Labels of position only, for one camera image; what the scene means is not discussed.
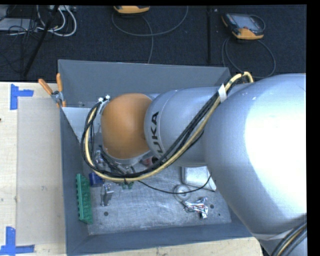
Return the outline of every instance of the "cardboard sheet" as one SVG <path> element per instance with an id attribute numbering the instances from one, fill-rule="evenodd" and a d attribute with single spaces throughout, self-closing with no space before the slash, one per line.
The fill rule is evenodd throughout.
<path id="1" fill-rule="evenodd" d="M 17 245 L 65 242 L 59 120 L 51 98 L 19 99 Z"/>

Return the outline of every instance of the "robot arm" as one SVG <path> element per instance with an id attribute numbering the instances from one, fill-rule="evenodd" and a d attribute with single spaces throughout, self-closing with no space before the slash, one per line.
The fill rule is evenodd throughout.
<path id="1" fill-rule="evenodd" d="M 242 76 L 249 83 L 232 88 Z M 112 173 L 101 171 L 90 153 L 90 123 L 103 102 L 90 111 L 81 140 L 84 159 L 100 177 L 133 182 L 171 164 L 207 166 L 228 205 L 270 255 L 305 254 L 305 74 L 253 82 L 244 73 L 222 87 L 125 94 L 107 102 L 102 150 Z M 151 157 L 157 160 L 144 171 L 126 171 Z"/>

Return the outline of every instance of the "cable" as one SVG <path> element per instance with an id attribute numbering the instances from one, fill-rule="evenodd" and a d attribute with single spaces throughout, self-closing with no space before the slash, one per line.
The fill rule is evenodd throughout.
<path id="1" fill-rule="evenodd" d="M 271 256 L 288 255 L 292 250 L 307 237 L 307 218 L 302 224 L 294 228 L 274 249 Z"/>
<path id="2" fill-rule="evenodd" d="M 136 34 L 136 33 L 127 32 L 127 31 L 123 30 L 122 28 L 118 27 L 117 24 L 115 23 L 115 20 L 114 20 L 115 13 L 112 13 L 111 21 L 112 21 L 113 25 L 114 25 L 118 30 L 120 30 L 121 32 L 126 33 L 126 34 L 128 34 L 128 35 L 131 35 L 131 36 L 136 36 L 136 37 L 160 36 L 160 35 L 167 34 L 167 33 L 171 32 L 171 31 L 174 31 L 176 28 L 178 28 L 178 27 L 185 21 L 187 15 L 188 15 L 188 11 L 189 11 L 189 6 L 187 5 L 187 6 L 186 6 L 185 15 L 184 15 L 184 17 L 182 18 L 182 20 L 179 22 L 179 24 L 176 25 L 176 26 L 174 26 L 173 28 L 167 30 L 167 31 L 163 31 L 163 32 L 159 32 L 159 33 Z"/>
<path id="3" fill-rule="evenodd" d="M 146 24 L 148 25 L 149 27 L 149 30 L 150 30 L 150 33 L 152 34 L 152 28 L 151 28 L 151 25 L 150 23 L 147 21 L 147 19 L 145 17 L 142 16 L 142 18 L 144 19 L 144 21 L 146 22 Z M 150 63 L 150 60 L 151 60 L 151 56 L 152 56 L 152 52 L 154 50 L 154 36 L 152 35 L 151 36 L 151 49 L 150 49 L 150 55 L 149 55 L 149 58 L 148 58 L 148 64 Z"/>
<path id="4" fill-rule="evenodd" d="M 17 4 L 14 5 L 14 7 L 11 9 L 10 12 L 12 12 L 16 7 L 17 7 Z M 2 16 L 2 17 L 0 17 L 0 22 L 1 22 L 2 20 L 4 20 L 5 18 L 7 18 L 9 15 L 10 15 L 10 13 L 9 13 L 9 8 L 7 8 L 7 9 L 6 9 L 6 12 L 5 12 L 5 15 Z"/>
<path id="5" fill-rule="evenodd" d="M 153 49 L 154 49 L 154 36 L 164 35 L 164 34 L 167 34 L 167 33 L 171 32 L 171 31 L 175 30 L 176 28 L 178 28 L 178 27 L 184 22 L 184 20 L 186 19 L 187 14 L 188 14 L 188 10 L 189 10 L 189 6 L 187 5 L 187 6 L 186 6 L 185 15 L 184 15 L 183 19 L 179 22 L 178 25 L 176 25 L 175 27 L 173 27 L 173 28 L 171 28 L 171 29 L 169 29 L 169 30 L 167 30 L 167 31 L 159 32 L 159 33 L 153 33 L 150 23 L 148 22 L 148 20 L 147 20 L 144 16 L 142 16 L 142 18 L 144 19 L 144 21 L 145 21 L 146 24 L 148 25 L 149 30 L 150 30 L 150 34 L 135 34 L 135 33 L 130 33 L 130 32 L 127 32 L 127 31 L 121 29 L 121 28 L 118 27 L 118 26 L 116 25 L 116 23 L 115 23 L 115 20 L 114 20 L 114 15 L 115 15 L 115 13 L 112 13 L 111 20 L 112 20 L 113 25 L 114 25 L 118 30 L 122 31 L 123 33 L 125 33 L 125 34 L 127 34 L 127 35 L 137 36 L 137 37 L 151 37 L 151 50 L 150 50 L 150 55 L 149 55 L 149 58 L 148 58 L 148 61 L 147 61 L 147 63 L 149 64 L 149 63 L 150 63 L 150 60 L 151 60 L 152 53 L 153 53 Z"/>
<path id="6" fill-rule="evenodd" d="M 251 74 L 249 72 L 244 72 L 242 74 L 237 74 L 234 77 L 232 77 L 227 82 L 227 84 L 225 85 L 226 92 L 232 87 L 233 83 L 236 80 L 242 78 L 243 76 L 247 76 L 249 78 L 249 81 L 251 83 L 253 82 L 253 78 L 252 78 L 252 76 L 251 76 Z M 182 145 L 182 147 L 178 151 L 176 151 L 174 153 L 174 155 L 172 155 L 166 162 L 162 163 L 162 165 L 159 166 L 158 168 L 153 169 L 152 171 L 150 171 L 150 172 L 148 172 L 146 174 L 143 174 L 141 176 L 130 177 L 130 178 L 126 178 L 125 176 L 123 176 L 123 177 L 110 176 L 109 174 L 105 175 L 105 174 L 103 174 L 101 172 L 101 170 L 96 168 L 95 165 L 93 164 L 92 156 L 90 154 L 90 149 L 89 149 L 89 130 L 90 130 L 89 128 L 93 124 L 94 118 L 97 115 L 97 110 L 98 110 L 99 105 L 102 103 L 102 101 L 99 101 L 89 111 L 88 116 L 86 118 L 85 128 L 84 128 L 84 132 L 83 132 L 82 138 L 81 138 L 81 153 L 82 153 L 83 159 L 93 169 L 93 171 L 98 176 L 100 176 L 102 179 L 113 181 L 113 182 L 123 182 L 123 181 L 124 182 L 134 182 L 134 181 L 140 181 L 140 180 L 146 179 L 148 177 L 151 177 L 153 175 L 156 175 L 157 173 L 161 172 L 163 169 L 165 169 L 168 166 L 170 166 L 174 161 L 176 161 L 193 144 L 193 142 L 201 134 L 201 132 L 204 129 L 205 125 L 207 124 L 210 116 L 213 114 L 215 109 L 220 104 L 219 93 L 216 92 L 214 95 L 217 95 L 217 97 L 216 97 L 213 105 L 211 106 L 211 108 L 205 114 L 203 121 L 200 123 L 200 125 L 198 126 L 198 128 L 196 129 L 194 134 L 188 139 L 188 141 L 185 142 L 184 145 Z"/>
<path id="7" fill-rule="evenodd" d="M 231 36 L 228 37 L 226 40 L 224 40 L 223 44 L 222 44 L 222 50 L 221 50 L 221 56 L 222 56 L 222 63 L 223 63 L 223 66 L 226 67 L 226 63 L 225 63 L 225 58 L 224 58 L 224 53 L 225 55 L 227 56 L 229 62 L 239 71 L 239 72 L 244 72 L 243 70 L 241 70 L 239 67 L 237 67 L 235 65 L 235 63 L 231 60 L 229 54 L 228 54 L 228 48 L 227 48 L 227 45 L 228 45 L 228 42 L 230 40 L 230 38 L 232 38 Z M 266 76 L 252 76 L 253 78 L 255 79 L 264 79 L 264 78 L 267 78 L 267 77 L 270 77 L 274 74 L 275 70 L 276 70 L 276 59 L 273 55 L 273 53 L 271 52 L 271 50 L 260 40 L 255 40 L 255 41 L 258 41 L 258 43 L 262 44 L 266 49 L 267 51 L 269 52 L 269 54 L 271 55 L 272 57 L 272 61 L 273 61 L 273 69 L 271 71 L 271 73 L 269 73 L 268 75 Z"/>
<path id="8" fill-rule="evenodd" d="M 42 20 L 42 18 L 41 18 L 41 15 L 40 15 L 40 12 L 39 12 L 39 5 L 38 5 L 38 4 L 36 5 L 36 9 L 37 9 L 37 16 L 38 16 L 41 24 L 42 24 L 43 26 L 45 26 L 46 24 L 45 24 L 45 22 L 44 22 L 44 21 Z M 65 27 L 65 25 L 66 25 L 66 17 L 65 17 L 65 15 L 63 14 L 63 12 L 61 11 L 60 7 L 58 8 L 58 11 L 59 11 L 59 13 L 61 14 L 61 17 L 62 17 L 62 19 L 63 19 L 63 23 L 62 23 L 62 25 L 61 25 L 60 27 L 58 27 L 58 28 L 55 28 L 55 27 L 50 28 L 50 29 L 48 30 L 48 32 L 50 32 L 50 33 L 52 33 L 52 34 L 54 34 L 54 35 L 56 35 L 56 36 L 59 36 L 59 37 L 70 37 L 70 36 L 72 36 L 72 35 L 77 31 L 77 20 L 76 20 L 76 17 L 74 16 L 74 14 L 69 10 L 69 8 L 66 8 L 66 6 L 64 6 L 64 9 L 66 9 L 66 11 L 69 13 L 69 15 L 70 15 L 71 18 L 72 18 L 72 21 L 73 21 L 73 24 L 74 24 L 74 28 L 73 28 L 72 32 L 70 32 L 70 33 L 57 33 L 57 31 L 60 31 L 60 30 L 63 29 L 63 28 Z M 44 27 L 37 27 L 37 28 L 38 28 L 39 30 L 44 30 Z"/>
<path id="9" fill-rule="evenodd" d="M 191 193 L 191 192 L 195 192 L 195 191 L 198 191 L 198 190 L 201 190 L 203 189 L 207 184 L 208 182 L 210 181 L 210 178 L 211 178 L 211 175 L 209 176 L 208 180 L 206 181 L 206 183 L 204 185 L 202 185 L 201 187 L 198 187 L 194 190 L 190 190 L 190 191 L 186 191 L 186 192 L 170 192 L 170 191 L 165 191 L 165 190 L 162 190 L 162 189 L 159 189 L 159 188 L 156 188 L 156 187 L 153 187 L 153 186 L 150 186 L 146 183 L 144 183 L 143 181 L 139 180 L 138 182 L 142 183 L 143 185 L 147 186 L 148 188 L 150 189 L 153 189 L 153 190 L 156 190 L 156 191 L 160 191 L 160 192 L 164 192 L 164 193 L 167 193 L 167 194 L 173 194 L 173 195 L 182 195 L 182 194 L 187 194 L 187 193 Z"/>

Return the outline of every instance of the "cable tie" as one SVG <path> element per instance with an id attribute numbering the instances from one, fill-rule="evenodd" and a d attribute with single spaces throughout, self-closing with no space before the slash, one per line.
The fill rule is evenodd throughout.
<path id="1" fill-rule="evenodd" d="M 220 96 L 220 102 L 224 102 L 227 99 L 227 92 L 225 85 L 222 84 L 218 90 L 219 96 Z"/>

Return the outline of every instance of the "blue object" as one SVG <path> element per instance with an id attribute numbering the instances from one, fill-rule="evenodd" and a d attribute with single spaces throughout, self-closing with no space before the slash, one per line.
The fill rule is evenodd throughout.
<path id="1" fill-rule="evenodd" d="M 16 246 L 16 230 L 13 227 L 5 228 L 5 245 L 0 248 L 0 255 L 15 256 L 16 254 L 33 253 L 35 245 Z"/>
<path id="2" fill-rule="evenodd" d="M 32 97 L 34 95 L 33 90 L 19 90 L 18 86 L 11 84 L 11 97 L 10 97 L 10 110 L 16 110 L 18 108 L 18 97 Z"/>
<path id="3" fill-rule="evenodd" d="M 105 183 L 105 180 L 98 176 L 96 173 L 91 172 L 89 174 L 90 186 L 91 187 L 100 187 L 101 184 Z"/>

